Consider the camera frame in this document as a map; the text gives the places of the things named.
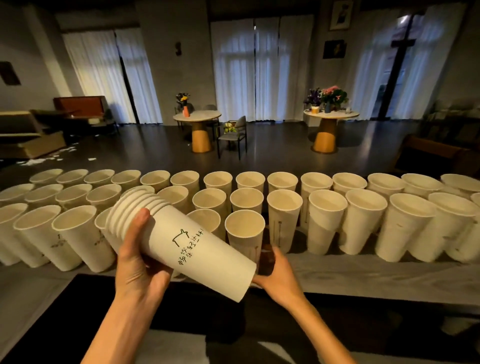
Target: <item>person's right hand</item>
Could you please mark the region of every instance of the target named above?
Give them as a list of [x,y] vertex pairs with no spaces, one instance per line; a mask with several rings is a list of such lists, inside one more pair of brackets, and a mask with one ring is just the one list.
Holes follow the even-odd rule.
[[305,300],[293,269],[279,248],[272,247],[275,254],[275,266],[269,276],[253,277],[252,282],[262,287],[272,299],[287,310]]

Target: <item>round table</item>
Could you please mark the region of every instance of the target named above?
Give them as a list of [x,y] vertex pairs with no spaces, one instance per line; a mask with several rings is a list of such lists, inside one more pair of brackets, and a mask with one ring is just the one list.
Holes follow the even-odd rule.
[[193,111],[187,118],[183,114],[177,114],[173,119],[192,124],[192,151],[205,153],[212,150],[212,144],[204,121],[218,119],[221,115],[217,110],[199,110]]
[[336,124],[339,119],[351,119],[359,115],[358,112],[345,112],[344,110],[332,111],[328,114],[321,111],[318,114],[312,114],[310,110],[304,113],[314,118],[322,118],[318,126],[317,137],[312,145],[312,150],[318,153],[336,152]]

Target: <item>wall decoration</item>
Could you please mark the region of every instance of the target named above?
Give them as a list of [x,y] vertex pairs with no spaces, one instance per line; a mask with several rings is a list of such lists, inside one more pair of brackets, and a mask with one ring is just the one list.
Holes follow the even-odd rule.
[[10,62],[0,61],[0,76],[7,86],[21,85],[15,70]]
[[333,3],[330,30],[342,30],[350,27],[353,0],[337,0]]
[[324,45],[324,60],[330,58],[344,58],[347,44],[343,39],[327,40]]

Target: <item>person's left hand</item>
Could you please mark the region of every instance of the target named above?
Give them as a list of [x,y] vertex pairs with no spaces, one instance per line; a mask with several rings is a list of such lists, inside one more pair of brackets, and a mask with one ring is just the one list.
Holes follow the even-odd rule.
[[115,298],[144,303],[156,310],[173,270],[140,253],[143,229],[149,218],[150,211],[142,208],[128,227],[118,254]]

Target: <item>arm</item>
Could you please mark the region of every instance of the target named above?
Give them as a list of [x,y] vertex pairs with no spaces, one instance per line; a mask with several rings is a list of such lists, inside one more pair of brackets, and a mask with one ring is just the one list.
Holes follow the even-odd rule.
[[325,364],[355,364],[345,346],[306,299],[287,258],[277,247],[273,247],[273,251],[275,267],[272,274],[268,277],[255,276],[252,282],[264,288],[275,302],[290,312]]
[[119,251],[115,298],[82,364],[133,363],[150,327],[172,269],[142,257],[140,240],[150,211],[142,208],[133,219]]

